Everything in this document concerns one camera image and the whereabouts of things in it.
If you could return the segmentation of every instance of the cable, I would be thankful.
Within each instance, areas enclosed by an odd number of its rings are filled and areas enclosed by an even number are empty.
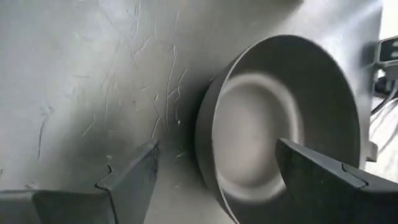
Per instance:
[[[398,81],[394,80],[390,95],[372,110],[371,115],[374,115],[377,112],[379,112],[388,102],[390,102],[393,99],[393,97],[397,92],[398,92]]]

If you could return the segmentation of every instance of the gray surface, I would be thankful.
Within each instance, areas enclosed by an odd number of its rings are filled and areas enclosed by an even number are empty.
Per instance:
[[[68,188],[161,138],[146,223],[231,223],[191,157],[210,80],[258,40],[305,36],[344,71],[366,147],[364,47],[377,39],[380,12],[373,0],[1,1],[0,189]]]

